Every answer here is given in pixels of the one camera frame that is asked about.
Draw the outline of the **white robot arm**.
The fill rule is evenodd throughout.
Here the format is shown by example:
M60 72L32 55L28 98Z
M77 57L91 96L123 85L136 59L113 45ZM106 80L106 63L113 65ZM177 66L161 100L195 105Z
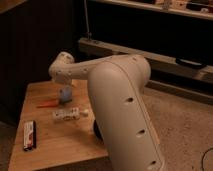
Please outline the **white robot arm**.
M61 84L87 82L88 96L114 171L166 171L160 143L142 98L151 68L139 54L76 63L62 52L49 67Z

